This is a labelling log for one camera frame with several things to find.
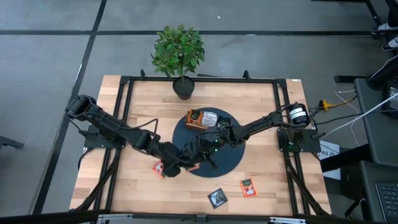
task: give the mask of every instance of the wooden table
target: wooden table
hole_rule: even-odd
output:
[[[120,76],[105,75],[97,104],[112,114]],[[306,103],[300,80],[286,80],[290,102]],[[125,86],[119,117],[126,100]],[[187,110],[215,107],[227,111],[246,124],[275,110],[273,87],[266,83],[196,82],[189,100],[180,100],[172,82],[135,81],[128,125],[136,126],[159,118],[161,141],[172,140],[173,130]],[[153,130],[154,125],[145,127]],[[322,208],[330,211],[320,163],[310,153],[300,153],[305,183]],[[79,206],[93,190],[100,176],[104,149],[94,149],[81,162],[70,208]],[[203,178],[182,171],[174,178],[159,179],[152,171],[156,158],[126,146],[121,154],[111,210],[113,212],[185,213],[219,215],[292,215],[283,155],[279,151],[276,128],[268,129],[246,142],[239,165],[230,173]],[[239,182],[253,178],[258,195],[244,198]],[[208,195],[222,188],[228,202],[213,209]],[[104,187],[104,208],[108,186]],[[295,186],[298,210],[303,212],[300,191]]]

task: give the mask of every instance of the black plant pot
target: black plant pot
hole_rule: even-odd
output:
[[[187,100],[191,97],[195,83],[190,77],[178,77],[173,82],[174,92],[181,100]]]

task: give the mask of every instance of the black desk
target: black desk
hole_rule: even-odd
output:
[[[362,113],[382,101],[382,91],[368,87],[366,80],[354,81],[359,107]],[[374,110],[381,111],[381,106]],[[363,117],[368,144],[322,160],[322,171],[330,171],[359,161],[372,161],[379,165],[398,167],[398,119],[381,113]]]
[[[376,191],[376,183],[398,183],[398,168],[380,166],[366,161],[359,162],[359,166],[371,220],[384,222],[379,196]]]

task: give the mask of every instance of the green plant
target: green plant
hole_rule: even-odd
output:
[[[169,78],[172,75],[183,77],[188,71],[195,72],[199,60],[205,61],[205,49],[199,31],[185,29],[179,25],[177,30],[164,27],[157,33],[160,38],[155,42],[155,56],[150,54],[152,64],[157,66],[155,72],[163,72]]]

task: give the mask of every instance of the computer keyboard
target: computer keyboard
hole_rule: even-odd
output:
[[[398,223],[398,184],[376,184],[386,223]]]

